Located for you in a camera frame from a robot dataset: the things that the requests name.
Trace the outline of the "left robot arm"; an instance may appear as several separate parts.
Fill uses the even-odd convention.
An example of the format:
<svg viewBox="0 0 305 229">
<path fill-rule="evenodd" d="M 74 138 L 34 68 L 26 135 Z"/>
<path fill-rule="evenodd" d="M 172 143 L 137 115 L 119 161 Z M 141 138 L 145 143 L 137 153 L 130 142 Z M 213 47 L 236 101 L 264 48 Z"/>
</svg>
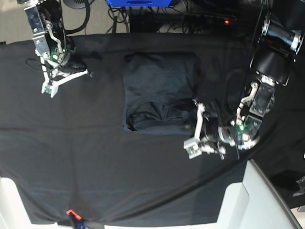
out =
<svg viewBox="0 0 305 229">
<path fill-rule="evenodd" d="M 202 153 L 225 158 L 226 145 L 242 151 L 259 142 L 263 118 L 275 103 L 276 86 L 287 85 L 304 41 L 304 1 L 275 0 L 265 16 L 249 63 L 256 72 L 255 79 L 245 87 L 236 110 L 228 118 L 216 101 L 196 104 L 194 135 L 183 144 L 189 158 Z"/>
</svg>

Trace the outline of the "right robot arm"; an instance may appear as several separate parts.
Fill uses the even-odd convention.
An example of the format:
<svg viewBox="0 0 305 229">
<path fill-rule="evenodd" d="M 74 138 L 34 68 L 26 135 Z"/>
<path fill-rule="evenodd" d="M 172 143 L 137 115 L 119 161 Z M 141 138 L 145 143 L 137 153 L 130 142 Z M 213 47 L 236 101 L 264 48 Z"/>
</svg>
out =
<svg viewBox="0 0 305 229">
<path fill-rule="evenodd" d="M 76 46 L 70 34 L 76 30 L 65 29 L 60 0 L 18 0 L 23 6 L 35 45 L 35 53 L 40 58 L 40 68 L 26 64 L 40 72 L 51 85 L 55 79 L 70 80 L 83 75 L 93 76 L 87 65 L 75 54 Z"/>
</svg>

